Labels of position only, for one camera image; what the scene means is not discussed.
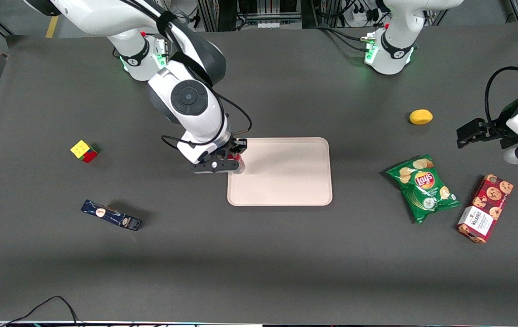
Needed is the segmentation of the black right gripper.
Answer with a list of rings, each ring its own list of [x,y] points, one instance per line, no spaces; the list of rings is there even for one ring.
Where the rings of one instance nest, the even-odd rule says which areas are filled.
[[[221,164],[223,161],[242,162],[242,153],[247,149],[247,139],[230,139],[211,153],[211,162]]]

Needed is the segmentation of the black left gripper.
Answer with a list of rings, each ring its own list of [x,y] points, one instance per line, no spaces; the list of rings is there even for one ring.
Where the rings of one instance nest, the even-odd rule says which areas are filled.
[[[518,99],[510,102],[500,112],[496,119],[490,114],[490,106],[485,101],[485,116],[483,118],[475,118],[465,125],[457,129],[457,147],[462,149],[467,145],[477,142],[488,142],[499,139],[500,147],[508,149],[509,147],[518,147],[518,135],[508,126],[508,120],[518,112]]]

